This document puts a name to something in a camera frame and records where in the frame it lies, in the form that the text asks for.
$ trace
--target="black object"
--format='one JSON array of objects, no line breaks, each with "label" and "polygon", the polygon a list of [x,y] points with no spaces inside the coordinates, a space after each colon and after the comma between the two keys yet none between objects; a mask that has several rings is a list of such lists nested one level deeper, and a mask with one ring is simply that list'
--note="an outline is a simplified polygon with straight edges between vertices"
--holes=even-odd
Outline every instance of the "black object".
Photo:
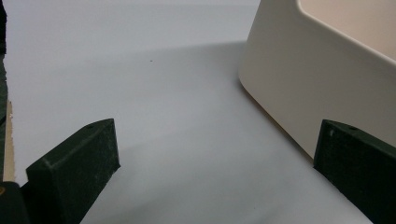
[{"label": "black object", "polygon": [[0,183],[0,223],[29,224],[20,186],[13,182]]},{"label": "black object", "polygon": [[396,223],[396,147],[323,120],[314,168],[374,223]]},{"label": "black object", "polygon": [[81,128],[26,169],[21,191],[31,223],[80,223],[119,168],[114,119]]}]

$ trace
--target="white surface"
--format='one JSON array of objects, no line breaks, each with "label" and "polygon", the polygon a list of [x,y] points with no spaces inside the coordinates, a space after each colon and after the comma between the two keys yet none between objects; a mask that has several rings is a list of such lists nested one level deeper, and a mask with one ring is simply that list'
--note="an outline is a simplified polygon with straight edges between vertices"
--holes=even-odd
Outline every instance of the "white surface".
[{"label": "white surface", "polygon": [[[387,26],[396,19],[396,5],[319,2],[262,0],[239,70],[242,84],[311,157],[324,119],[396,146],[396,61],[390,58],[396,29]],[[375,20],[353,20],[362,15],[375,15]],[[376,39],[379,30],[387,35]]]},{"label": "white surface", "polygon": [[20,184],[115,118],[121,168],[83,223],[370,223],[239,84],[257,5],[92,2],[5,2]]}]

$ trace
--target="wooden edge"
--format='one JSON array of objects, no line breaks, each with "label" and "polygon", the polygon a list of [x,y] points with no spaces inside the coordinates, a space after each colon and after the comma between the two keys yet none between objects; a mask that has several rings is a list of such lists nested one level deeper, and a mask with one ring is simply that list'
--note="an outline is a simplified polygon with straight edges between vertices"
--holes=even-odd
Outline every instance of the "wooden edge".
[{"label": "wooden edge", "polygon": [[15,181],[14,145],[12,141],[12,103],[10,101],[7,101],[3,181]]}]

